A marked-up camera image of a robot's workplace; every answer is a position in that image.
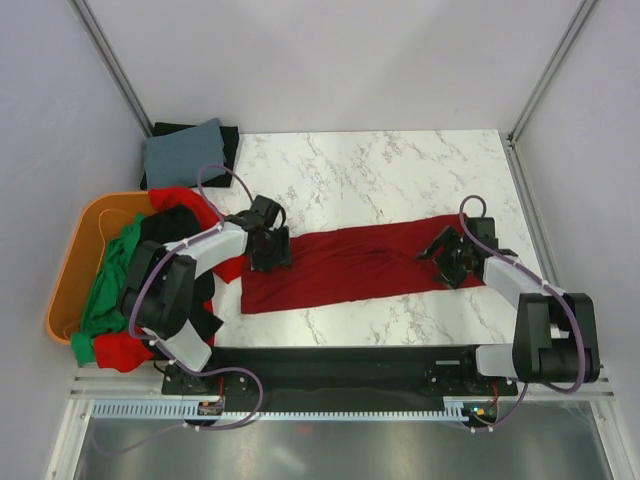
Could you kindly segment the dark red t shirt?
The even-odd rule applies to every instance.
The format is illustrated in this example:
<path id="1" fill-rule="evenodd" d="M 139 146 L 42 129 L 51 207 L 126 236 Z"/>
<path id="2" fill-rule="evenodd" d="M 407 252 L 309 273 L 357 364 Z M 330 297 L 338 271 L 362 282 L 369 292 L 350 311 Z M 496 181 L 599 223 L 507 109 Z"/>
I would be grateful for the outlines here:
<path id="1" fill-rule="evenodd" d="M 436 264 L 418 255 L 447 227 L 462 232 L 459 217 L 449 214 L 294 237 L 291 267 L 270 273 L 244 268 L 241 312 L 262 314 L 444 290 L 436 280 Z"/>

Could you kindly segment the orange plastic basket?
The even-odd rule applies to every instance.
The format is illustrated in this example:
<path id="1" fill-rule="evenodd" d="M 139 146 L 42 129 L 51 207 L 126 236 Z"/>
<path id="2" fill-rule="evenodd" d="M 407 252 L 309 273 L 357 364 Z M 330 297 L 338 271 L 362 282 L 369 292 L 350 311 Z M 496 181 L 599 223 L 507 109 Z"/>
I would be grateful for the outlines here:
<path id="1" fill-rule="evenodd" d="M 89 203 L 79 217 L 45 316 L 49 337 L 68 346 L 80 329 L 81 315 L 108 242 L 138 214 L 155 212 L 148 194 L 118 192 Z"/>

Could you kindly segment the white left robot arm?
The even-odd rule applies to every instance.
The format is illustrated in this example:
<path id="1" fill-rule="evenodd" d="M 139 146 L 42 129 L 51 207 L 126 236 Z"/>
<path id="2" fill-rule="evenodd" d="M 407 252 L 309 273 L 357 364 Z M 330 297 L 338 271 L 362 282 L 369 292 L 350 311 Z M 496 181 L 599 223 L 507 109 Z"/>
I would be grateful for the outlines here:
<path id="1" fill-rule="evenodd" d="M 215 389 L 220 371 L 209 363 L 213 348 L 192 322 L 195 282 L 242 255 L 259 273 L 292 266 L 289 227 L 279 203 L 258 195 L 247 210 L 221 217 L 200 233 L 165 244 L 141 243 L 119 294 L 117 308 L 129 320 L 130 335 L 141 329 L 140 338 L 185 370 L 185 382 L 198 393 Z"/>

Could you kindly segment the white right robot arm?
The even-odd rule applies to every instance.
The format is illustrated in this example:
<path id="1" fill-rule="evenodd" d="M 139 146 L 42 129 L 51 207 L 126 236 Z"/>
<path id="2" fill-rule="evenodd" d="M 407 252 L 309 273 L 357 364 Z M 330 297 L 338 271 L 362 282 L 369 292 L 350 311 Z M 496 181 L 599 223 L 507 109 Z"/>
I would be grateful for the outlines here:
<path id="1" fill-rule="evenodd" d="M 515 309 L 516 319 L 511 343 L 474 348 L 474 359 L 458 368 L 460 386 L 477 394 L 504 377 L 574 392 L 596 382 L 601 362 L 592 299 L 548 283 L 501 248 L 493 218 L 466 219 L 462 229 L 445 227 L 416 258 L 433 263 L 435 280 L 450 289 L 482 281 Z"/>

